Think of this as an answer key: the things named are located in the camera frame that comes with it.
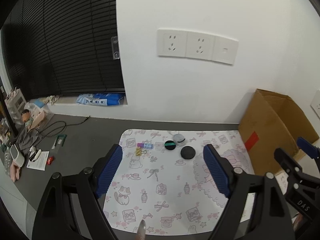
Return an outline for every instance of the blue package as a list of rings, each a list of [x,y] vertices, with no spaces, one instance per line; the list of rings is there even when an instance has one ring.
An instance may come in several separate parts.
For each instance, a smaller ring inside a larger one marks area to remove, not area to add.
[[[38,106],[39,108],[42,108],[44,106],[44,103],[41,102],[39,99],[37,99],[36,101],[33,102],[36,106]]]
[[[76,102],[91,106],[116,106],[123,97],[124,93],[82,94],[78,96]]]

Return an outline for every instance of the gray cloth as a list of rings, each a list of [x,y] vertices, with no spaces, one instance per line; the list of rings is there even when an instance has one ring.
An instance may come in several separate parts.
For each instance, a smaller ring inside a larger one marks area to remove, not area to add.
[[[28,132],[28,129],[24,127],[17,138],[17,144],[20,148],[20,151],[23,153],[24,156],[28,155],[30,147],[36,144],[39,141],[39,135],[36,130],[31,130]]]

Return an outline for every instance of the figurine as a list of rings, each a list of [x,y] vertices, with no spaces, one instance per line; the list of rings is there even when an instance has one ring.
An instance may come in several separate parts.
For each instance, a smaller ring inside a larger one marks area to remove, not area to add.
[[[21,113],[22,120],[25,122],[25,126],[30,130],[33,118],[31,117],[31,113],[28,109],[24,109]]]

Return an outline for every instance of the electrical outlet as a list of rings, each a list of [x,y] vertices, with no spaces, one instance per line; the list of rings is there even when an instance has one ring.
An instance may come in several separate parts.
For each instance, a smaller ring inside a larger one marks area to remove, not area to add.
[[[188,32],[186,57],[211,60],[215,36]]]
[[[236,59],[239,42],[236,40],[216,36],[212,61],[233,65]]]
[[[187,32],[178,30],[157,31],[158,56],[185,57],[187,45]]]
[[[318,117],[320,118],[320,90],[316,91],[315,96],[313,97],[313,100],[311,102],[311,107],[316,112]]]

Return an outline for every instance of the white tile floor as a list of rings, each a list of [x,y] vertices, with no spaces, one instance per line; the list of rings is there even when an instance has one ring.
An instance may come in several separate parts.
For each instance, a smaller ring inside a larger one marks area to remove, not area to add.
[[[26,229],[26,211],[28,202],[16,188],[11,179],[5,174],[0,161],[0,196],[13,220],[24,234]]]

